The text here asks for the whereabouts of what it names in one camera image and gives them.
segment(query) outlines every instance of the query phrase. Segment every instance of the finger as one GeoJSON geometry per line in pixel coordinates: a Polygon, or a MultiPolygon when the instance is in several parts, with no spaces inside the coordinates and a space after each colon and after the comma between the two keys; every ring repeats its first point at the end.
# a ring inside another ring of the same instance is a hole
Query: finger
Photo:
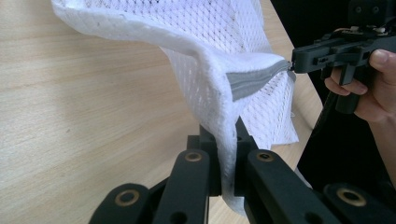
{"type": "Polygon", "coordinates": [[[332,79],[331,77],[324,79],[324,84],[326,85],[327,89],[334,92],[335,94],[344,96],[350,94],[350,91],[347,91],[346,89],[338,85],[338,83],[335,82],[334,79],[332,79]]]}
{"type": "MultiPolygon", "coordinates": [[[[338,83],[340,82],[340,78],[341,78],[341,69],[340,68],[334,68],[332,70],[331,79],[338,85],[338,83]]],[[[363,83],[358,81],[357,79],[353,79],[351,83],[349,83],[347,85],[344,85],[341,88],[346,90],[346,91],[348,91],[348,92],[353,92],[353,93],[358,94],[358,95],[363,95],[368,90],[367,87],[363,83]]]]}
{"type": "Polygon", "coordinates": [[[370,65],[383,74],[384,81],[396,85],[396,54],[377,49],[370,56],[370,65]]]}

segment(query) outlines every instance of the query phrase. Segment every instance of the gray stripe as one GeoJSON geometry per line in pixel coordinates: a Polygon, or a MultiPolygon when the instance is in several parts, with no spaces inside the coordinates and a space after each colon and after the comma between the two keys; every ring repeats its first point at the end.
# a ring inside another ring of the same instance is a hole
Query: gray stripe
{"type": "MultiPolygon", "coordinates": [[[[247,97],[259,91],[271,78],[282,71],[288,71],[290,63],[286,60],[275,63],[274,65],[259,71],[246,73],[227,73],[227,78],[231,84],[233,101],[247,97]]],[[[288,72],[289,76],[295,81],[293,72],[288,72]]]]}

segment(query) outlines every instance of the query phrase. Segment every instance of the wood grain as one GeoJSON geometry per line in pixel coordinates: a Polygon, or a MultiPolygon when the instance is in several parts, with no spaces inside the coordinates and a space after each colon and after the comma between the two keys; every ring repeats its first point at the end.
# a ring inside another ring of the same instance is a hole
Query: wood grain
{"type": "MultiPolygon", "coordinates": [[[[266,33],[288,58],[292,45],[268,2],[266,33]]],[[[298,76],[300,143],[275,148],[291,167],[319,110],[298,76]]],[[[159,48],[79,34],[48,0],[0,3],[0,223],[88,223],[116,186],[168,177],[188,134],[198,123],[159,48]]],[[[248,223],[221,198],[210,202],[210,223],[248,223]]]]}

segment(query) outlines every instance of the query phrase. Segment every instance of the folded fabric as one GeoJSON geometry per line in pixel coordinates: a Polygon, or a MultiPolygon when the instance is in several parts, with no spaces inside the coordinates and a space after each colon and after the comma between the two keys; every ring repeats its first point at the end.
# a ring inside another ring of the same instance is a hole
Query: folded fabric
{"type": "Polygon", "coordinates": [[[216,138],[222,197],[245,214],[243,199],[233,196],[238,118],[260,148],[298,141],[290,119],[295,76],[271,51],[260,2],[52,0],[52,5],[85,35],[163,49],[192,114],[216,138]]]}

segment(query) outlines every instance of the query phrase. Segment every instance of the human hand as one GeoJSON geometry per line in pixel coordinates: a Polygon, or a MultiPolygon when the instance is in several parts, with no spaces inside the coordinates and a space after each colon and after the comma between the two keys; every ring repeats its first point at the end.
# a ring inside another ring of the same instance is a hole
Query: human hand
{"type": "Polygon", "coordinates": [[[332,75],[325,79],[325,85],[339,95],[349,95],[351,92],[360,95],[355,114],[361,119],[368,122],[396,119],[396,54],[375,50],[370,56],[370,65],[375,69],[370,88],[356,79],[345,86],[338,85],[340,68],[332,70],[332,75]]]}

